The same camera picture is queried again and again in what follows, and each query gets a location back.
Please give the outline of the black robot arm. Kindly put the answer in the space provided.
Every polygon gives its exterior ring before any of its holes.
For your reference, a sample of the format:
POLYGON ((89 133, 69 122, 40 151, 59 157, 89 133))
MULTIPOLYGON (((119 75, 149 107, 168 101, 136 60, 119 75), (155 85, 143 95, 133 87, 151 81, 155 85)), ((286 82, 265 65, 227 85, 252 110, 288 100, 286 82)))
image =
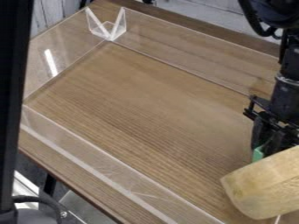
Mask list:
POLYGON ((249 97, 244 116, 253 122, 252 158, 299 145, 299 0, 237 0, 248 24, 261 37, 280 41, 275 87, 270 98, 249 97))

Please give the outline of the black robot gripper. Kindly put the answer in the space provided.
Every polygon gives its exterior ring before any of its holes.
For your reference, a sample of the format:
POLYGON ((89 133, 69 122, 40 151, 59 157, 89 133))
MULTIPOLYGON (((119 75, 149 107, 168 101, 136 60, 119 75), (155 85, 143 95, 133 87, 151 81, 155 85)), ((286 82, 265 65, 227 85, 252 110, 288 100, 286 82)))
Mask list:
POLYGON ((265 156, 288 149, 299 142, 299 80, 275 77, 271 98, 248 97, 243 115, 253 121, 251 148, 265 144, 265 156))

